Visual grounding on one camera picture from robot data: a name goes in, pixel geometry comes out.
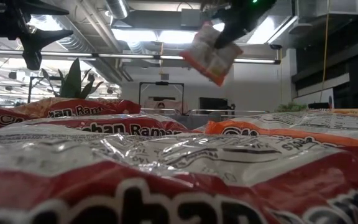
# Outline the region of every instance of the fluorescent light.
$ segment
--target fluorescent light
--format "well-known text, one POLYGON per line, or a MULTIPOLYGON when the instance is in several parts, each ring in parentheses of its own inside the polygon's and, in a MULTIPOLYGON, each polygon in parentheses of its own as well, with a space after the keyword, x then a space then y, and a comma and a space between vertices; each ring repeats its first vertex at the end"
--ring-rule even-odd
POLYGON ((275 63, 275 60, 236 58, 235 63, 275 63))
POLYGON ((280 37, 296 20, 298 16, 294 16, 284 27, 282 27, 272 38, 270 38, 267 42, 271 44, 274 40, 280 37))
POLYGON ((158 41, 168 44, 189 44, 192 43, 196 32, 165 30, 161 32, 158 41))
POLYGON ((73 53, 73 52, 41 52, 42 56, 62 56, 62 57, 92 57, 89 53, 73 53))
POLYGON ((153 55, 139 55, 139 54, 99 54, 100 57, 111 58, 133 58, 133 59, 153 59, 153 55))
POLYGON ((111 29, 117 40, 126 42, 156 41, 157 36, 151 30, 120 30, 111 29))
POLYGON ((274 21, 271 17, 267 17, 261 25, 256 28, 252 37, 247 44, 264 44, 274 34, 274 21))
POLYGON ((182 56, 174 56, 174 55, 161 55, 161 59, 167 59, 167 60, 183 60, 182 56))
MULTIPOLYGON (((28 97, 28 94, 20 94, 20 93, 0 93, 0 96, 11 96, 11 97, 16 97, 16 96, 23 96, 23 97, 28 97)), ((53 97, 54 95, 52 94, 31 94, 31 96, 44 96, 44 97, 53 97)))
POLYGON ((95 98, 118 99, 118 97, 116 97, 116 96, 88 96, 88 98, 92 98, 92 99, 95 99, 95 98))
POLYGON ((213 27, 214 27, 214 29, 216 29, 217 31, 222 32, 223 29, 224 29, 224 22, 221 22, 221 23, 219 23, 219 24, 215 24, 213 27))
MULTIPOLYGON (((74 58, 74 57, 68 57, 67 59, 68 59, 68 60, 75 60, 76 58, 74 58)), ((94 62, 94 61, 96 61, 96 58, 80 58, 80 60, 81 60, 81 61, 92 61, 92 62, 94 62)))
POLYGON ((37 29, 42 29, 45 31, 62 30, 62 27, 59 25, 59 23, 56 22, 56 20, 50 15, 45 15, 44 21, 32 17, 29 22, 29 25, 33 25, 37 29))

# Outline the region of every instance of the red and white ramen package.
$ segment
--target red and white ramen package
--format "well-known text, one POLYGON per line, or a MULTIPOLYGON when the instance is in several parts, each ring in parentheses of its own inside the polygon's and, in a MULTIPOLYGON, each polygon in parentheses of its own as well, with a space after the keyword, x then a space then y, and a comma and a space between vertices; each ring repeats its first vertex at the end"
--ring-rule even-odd
POLYGON ((96 133, 121 133, 154 137, 192 132, 178 121, 157 114, 114 114, 41 118, 24 121, 16 125, 25 128, 27 125, 35 124, 56 124, 96 133))
POLYGON ((327 146, 358 146, 358 117, 326 112, 260 114, 215 123, 206 134, 273 136, 327 146))
POLYGON ((15 108, 0 108, 0 128, 35 118, 139 112, 140 105, 127 100, 47 98, 15 108))
POLYGON ((182 51, 180 55, 193 68, 221 86, 234 59, 242 54, 242 50, 235 43, 215 49, 214 44, 219 34, 220 32, 211 25, 203 25, 190 47, 182 51))
POLYGON ((87 135, 0 143, 0 223, 358 223, 358 147, 87 135))

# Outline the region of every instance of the metal frame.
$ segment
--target metal frame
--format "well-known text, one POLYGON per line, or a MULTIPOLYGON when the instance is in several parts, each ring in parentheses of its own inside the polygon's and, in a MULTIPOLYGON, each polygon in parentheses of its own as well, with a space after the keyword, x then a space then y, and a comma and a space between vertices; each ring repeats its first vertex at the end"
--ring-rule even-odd
POLYGON ((240 118, 246 115, 236 115, 236 112, 244 112, 244 113, 257 113, 257 114, 266 114, 269 113, 268 111, 244 111, 244 110, 191 110, 189 115, 190 116, 209 116, 209 114, 198 114, 197 112, 200 111, 208 111, 208 112, 231 112, 231 115, 228 114, 221 114, 221 117, 233 117, 233 118, 240 118))
POLYGON ((147 111, 156 111, 156 112, 165 112, 165 111, 171 111, 173 112, 172 114, 177 114, 177 115, 181 115, 181 112, 179 110, 176 109, 155 109, 155 108, 142 108, 140 109, 141 111, 144 111, 147 113, 147 111))
MULTIPOLYGON (((19 57, 22 56, 20 50, 0 50, 0 56, 19 57)), ((88 60, 96 60, 97 58, 128 58, 128 59, 154 59, 154 60, 184 60, 179 55, 146 55, 146 54, 120 54, 120 53, 75 53, 75 52, 41 52, 44 59, 66 57, 66 58, 80 58, 88 60)), ((281 60, 269 59, 269 58, 235 58, 234 63, 255 63, 255 64, 267 64, 267 65, 279 65, 281 60)))
MULTIPOLYGON (((41 79, 43 80, 44 77, 30 77, 30 83, 29 83, 29 95, 27 97, 27 103, 30 103, 31 102, 31 91, 33 89, 33 86, 32 86, 32 81, 35 80, 35 79, 41 79)), ((60 77, 49 77, 50 80, 62 80, 60 79, 60 77)))
POLYGON ((169 82, 140 82, 139 83, 139 99, 138 104, 140 104, 140 97, 142 96, 142 85, 143 84, 154 84, 154 85, 181 85, 182 92, 181 92, 181 113, 183 114, 183 106, 184 106, 184 100, 185 100, 185 84, 184 83, 169 83, 169 82))

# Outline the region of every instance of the ceiling pipe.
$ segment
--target ceiling pipe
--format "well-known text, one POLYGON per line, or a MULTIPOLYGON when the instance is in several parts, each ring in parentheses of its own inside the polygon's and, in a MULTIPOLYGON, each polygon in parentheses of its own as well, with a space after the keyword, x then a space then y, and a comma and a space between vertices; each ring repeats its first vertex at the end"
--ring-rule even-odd
MULTIPOLYGON (((45 0, 47 3, 56 5, 53 0, 45 0)), ((77 29, 76 26, 72 23, 71 20, 67 16, 52 16, 53 19, 59 23, 65 29, 72 30, 74 32, 73 35, 69 36, 73 40, 72 42, 67 42, 66 47, 71 53, 73 52, 94 52, 96 49, 89 43, 89 41, 84 37, 84 35, 77 29)), ((106 79, 107 82, 111 83, 120 83, 122 81, 122 77, 115 69, 112 69, 111 66, 107 63, 107 61, 102 58, 96 59, 95 61, 87 62, 92 65, 94 68, 100 71, 103 78, 106 79)))
POLYGON ((125 19, 129 14, 129 6, 125 0, 106 0, 106 5, 115 19, 125 19))
POLYGON ((82 1, 85 5, 85 8, 87 10, 89 10, 89 12, 93 15, 93 17, 96 19, 96 21, 99 23, 99 25, 101 26, 101 28, 103 29, 103 31, 106 33, 106 35, 109 37, 110 41, 113 43, 114 47, 113 47, 113 51, 116 52, 121 52, 121 48, 120 48, 120 44, 118 42, 118 40, 114 37, 114 34, 112 34, 112 31, 110 29, 110 26, 107 27, 105 25, 105 20, 100 17, 99 13, 96 12, 96 9, 93 7, 93 5, 88 1, 88 0, 83 0, 82 1))
POLYGON ((95 23, 91 15, 88 13, 88 11, 85 9, 85 7, 81 4, 80 0, 76 0, 76 4, 78 8, 83 11, 86 19, 91 23, 92 27, 97 31, 97 33, 100 35, 100 37, 104 40, 104 42, 111 47, 112 49, 115 48, 113 42, 109 39, 109 37, 100 29, 100 27, 95 23))
MULTIPOLYGON (((147 50, 142 42, 127 42, 129 49, 132 51, 133 54, 154 54, 152 51, 147 50)), ((159 60, 150 60, 145 59, 146 62, 156 64, 159 63, 159 60)))
MULTIPOLYGON (((10 57, 20 57, 20 50, 0 50, 0 56, 9 55, 10 57)), ((73 53, 73 52, 41 52, 42 57, 78 57, 78 58, 119 58, 119 59, 154 59, 154 60, 184 60, 179 55, 135 55, 135 54, 119 54, 119 53, 73 53)), ((272 64, 279 65, 280 59, 269 58, 235 58, 234 63, 256 63, 256 64, 272 64)))

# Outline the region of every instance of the ceiling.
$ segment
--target ceiling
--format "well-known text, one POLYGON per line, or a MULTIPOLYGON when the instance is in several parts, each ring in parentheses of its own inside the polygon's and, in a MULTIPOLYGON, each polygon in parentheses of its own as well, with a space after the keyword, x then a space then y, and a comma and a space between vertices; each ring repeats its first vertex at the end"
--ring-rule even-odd
MULTIPOLYGON (((75 46, 65 45, 63 42, 55 42, 44 48, 44 51, 53 51, 53 52, 125 52, 132 53, 134 49, 130 48, 126 41, 117 40, 119 39, 117 33, 114 33, 111 29, 111 18, 109 16, 108 10, 106 8, 105 0, 43 0, 46 3, 54 4, 58 7, 62 7, 69 11, 67 16, 55 16, 54 21, 57 21, 58 25, 53 23, 42 24, 43 29, 56 29, 55 26, 63 26, 68 29, 74 30, 73 38, 75 38, 75 43, 79 43, 81 48, 75 48, 75 46)), ((305 0, 302 2, 311 2, 317 0, 305 0)), ((292 0, 277 0, 276 5, 268 11, 264 16, 259 19, 259 26, 255 30, 252 30, 247 35, 243 36, 236 41, 236 44, 239 45, 244 54, 241 57, 245 58, 265 58, 265 59, 275 59, 278 54, 277 51, 272 50, 268 45, 264 45, 269 40, 269 38, 277 32, 278 28, 281 28, 284 23, 286 23, 291 16, 293 15, 293 5, 292 0)), ((199 0, 190 0, 186 4, 180 2, 173 2, 170 0, 137 0, 131 1, 128 0, 129 6, 131 7, 131 12, 129 16, 125 18, 124 22, 132 23, 133 26, 152 26, 158 27, 162 25, 169 25, 169 22, 164 21, 171 17, 175 16, 177 19, 182 21, 186 18, 183 18, 183 13, 190 15, 194 11, 189 11, 189 9, 199 9, 200 4, 199 0)), ((321 30, 322 24, 321 18, 313 16, 301 17, 301 19, 306 18, 308 22, 314 25, 313 34, 321 33, 323 34, 324 30, 321 30)), ((342 26, 346 23, 343 17, 338 17, 333 19, 332 30, 337 27, 342 26)), ((114 26, 119 26, 121 21, 113 22, 114 26)), ((177 21, 172 19, 173 24, 177 24, 177 21)), ((187 21, 187 24, 193 24, 193 26, 198 26, 194 21, 187 21)), ((154 29, 155 34, 161 35, 161 30, 154 29)), ((287 47, 299 47, 301 45, 309 44, 310 32, 302 33, 301 35, 290 35, 288 31, 280 35, 273 44, 280 44, 284 46, 284 51, 287 47)), ((132 35, 131 38, 139 38, 142 35, 132 35)), ((142 44, 142 49, 148 54, 156 54, 162 49, 161 43, 146 41, 140 42, 142 44)), ((163 54, 165 55, 178 55, 183 49, 187 48, 189 43, 164 43, 163 45, 163 54)), ((9 41, 7 39, 0 38, 0 49, 21 49, 21 43, 19 41, 9 41)), ((44 60, 42 66, 46 68, 51 74, 56 74, 57 69, 68 70, 70 64, 74 60, 73 58, 54 58, 56 60, 44 60)), ((162 68, 159 68, 160 64, 158 61, 150 60, 122 60, 117 61, 115 59, 97 59, 97 62, 93 61, 84 61, 81 63, 81 69, 83 71, 93 68, 93 72, 97 76, 97 81, 106 82, 105 85, 102 85, 99 88, 99 91, 95 93, 98 96, 109 96, 117 97, 120 92, 117 86, 115 87, 116 93, 113 95, 107 95, 108 83, 120 83, 125 82, 148 82, 148 81, 157 81, 160 80, 159 73, 162 71, 164 73, 170 74, 170 82, 183 82, 183 83, 208 83, 209 80, 204 76, 200 75, 194 69, 190 69, 189 65, 184 61, 178 60, 165 60, 162 62, 162 68)), ((0 97, 3 99, 8 98, 9 100, 15 101, 24 101, 27 97, 23 97, 28 92, 29 84, 29 75, 39 76, 39 71, 28 71, 26 69, 23 59, 18 58, 0 58, 0 93, 4 94, 0 97), (24 74, 25 78, 22 80, 11 80, 8 77, 10 71, 19 71, 21 74, 24 74), (13 86, 12 91, 5 89, 3 85, 15 85, 13 86), (14 93, 11 96, 8 96, 6 93, 14 93)), ((44 97, 43 95, 51 95, 48 91, 47 85, 39 84, 38 87, 34 88, 33 91, 34 99, 44 97)))

